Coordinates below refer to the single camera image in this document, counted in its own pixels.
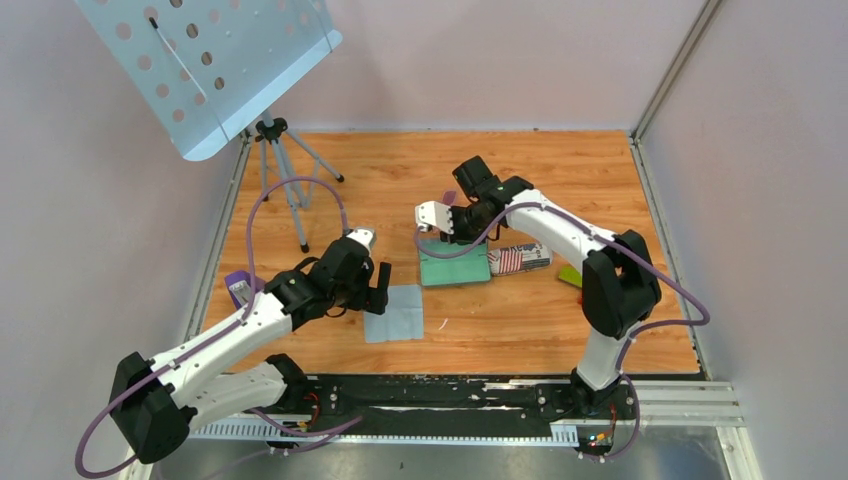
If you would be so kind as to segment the light blue cloth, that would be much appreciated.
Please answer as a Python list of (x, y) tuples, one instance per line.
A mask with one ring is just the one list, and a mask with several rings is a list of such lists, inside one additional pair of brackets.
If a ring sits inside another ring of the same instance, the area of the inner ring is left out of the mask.
[(423, 337), (423, 295), (419, 285), (390, 286), (385, 312), (382, 315), (364, 314), (366, 343), (420, 340)]

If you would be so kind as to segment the grey-green glasses case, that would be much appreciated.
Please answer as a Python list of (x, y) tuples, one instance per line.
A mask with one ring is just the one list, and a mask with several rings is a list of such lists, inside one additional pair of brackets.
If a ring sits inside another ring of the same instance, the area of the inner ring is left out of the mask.
[(477, 245), (465, 255), (450, 259), (435, 258), (418, 251), (420, 280), (423, 287), (447, 287), (486, 283), (492, 274), (485, 243)]

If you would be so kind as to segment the flag print glasses case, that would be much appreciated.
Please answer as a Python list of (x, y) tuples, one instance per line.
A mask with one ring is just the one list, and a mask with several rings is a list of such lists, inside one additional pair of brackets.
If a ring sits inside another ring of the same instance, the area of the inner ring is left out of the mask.
[(552, 264), (553, 255), (540, 243), (525, 243), (496, 248), (487, 252), (490, 273), (506, 276), (546, 268)]

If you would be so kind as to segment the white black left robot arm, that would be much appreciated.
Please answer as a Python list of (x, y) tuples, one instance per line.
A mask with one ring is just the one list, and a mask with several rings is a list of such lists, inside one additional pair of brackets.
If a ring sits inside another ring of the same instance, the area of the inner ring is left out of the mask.
[(375, 243), (374, 230), (356, 228), (321, 257), (278, 273), (252, 304), (194, 339), (149, 359), (137, 352), (122, 359), (110, 416), (136, 459), (156, 463), (191, 432), (249, 408), (298, 411), (306, 400), (305, 376), (287, 355), (272, 355), (240, 374), (227, 370), (334, 308), (383, 314), (391, 266), (373, 262)]

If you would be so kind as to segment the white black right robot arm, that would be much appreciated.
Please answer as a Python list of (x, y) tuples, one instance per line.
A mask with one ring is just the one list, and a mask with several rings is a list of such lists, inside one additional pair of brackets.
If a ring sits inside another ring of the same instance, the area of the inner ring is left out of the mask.
[(643, 236), (595, 226), (521, 177), (500, 179), (479, 156), (463, 162), (452, 175), (468, 205), (420, 204), (415, 210), (419, 230), (436, 229), (446, 242), (477, 245), (493, 228), (506, 227), (549, 248), (580, 275), (581, 308), (590, 335), (574, 371), (571, 403), (584, 417), (598, 416), (611, 403), (608, 387), (621, 377), (628, 334), (662, 298)]

